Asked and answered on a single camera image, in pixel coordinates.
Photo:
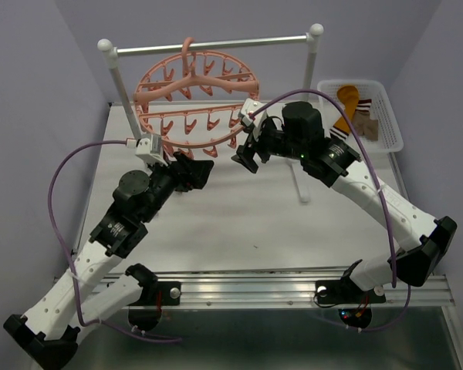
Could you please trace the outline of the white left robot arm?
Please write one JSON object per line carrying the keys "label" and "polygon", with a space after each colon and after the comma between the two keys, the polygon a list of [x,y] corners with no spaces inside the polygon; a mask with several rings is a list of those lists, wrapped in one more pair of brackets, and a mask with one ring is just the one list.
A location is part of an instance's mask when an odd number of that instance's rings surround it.
{"label": "white left robot arm", "polygon": [[157,275],[142,264],[129,266],[106,290],[90,298],[100,281],[147,235],[146,225],[175,191],[201,190],[214,163],[178,153],[151,173],[131,170],[119,180],[113,203],[89,240],[50,291],[24,314],[3,324],[15,342],[43,369],[61,369],[80,342],[123,306],[151,302]]}

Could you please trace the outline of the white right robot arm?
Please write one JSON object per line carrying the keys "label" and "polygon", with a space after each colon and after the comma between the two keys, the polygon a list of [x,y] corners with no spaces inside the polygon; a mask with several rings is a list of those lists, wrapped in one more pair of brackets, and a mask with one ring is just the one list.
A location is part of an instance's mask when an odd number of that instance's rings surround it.
{"label": "white right robot arm", "polygon": [[372,177],[356,150],[325,135],[320,111],[308,102],[285,104],[281,126],[253,99],[246,99],[238,117],[248,137],[232,157],[236,163],[256,173],[255,156],[263,163],[271,156],[298,160],[303,171],[352,200],[397,243],[388,255],[354,262],[339,279],[319,281],[320,304],[356,304],[396,279],[424,285],[448,251],[457,230],[454,220],[425,213]]}

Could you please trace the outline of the pink round clip hanger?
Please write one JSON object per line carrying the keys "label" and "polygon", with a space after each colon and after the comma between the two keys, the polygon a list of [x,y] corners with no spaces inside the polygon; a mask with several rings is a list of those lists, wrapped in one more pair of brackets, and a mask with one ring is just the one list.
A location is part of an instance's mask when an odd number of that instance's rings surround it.
{"label": "pink round clip hanger", "polygon": [[239,100],[257,99],[259,80],[237,57],[193,46],[187,37],[144,74],[133,108],[142,131],[161,135],[168,154],[217,157],[220,145],[236,147]]}

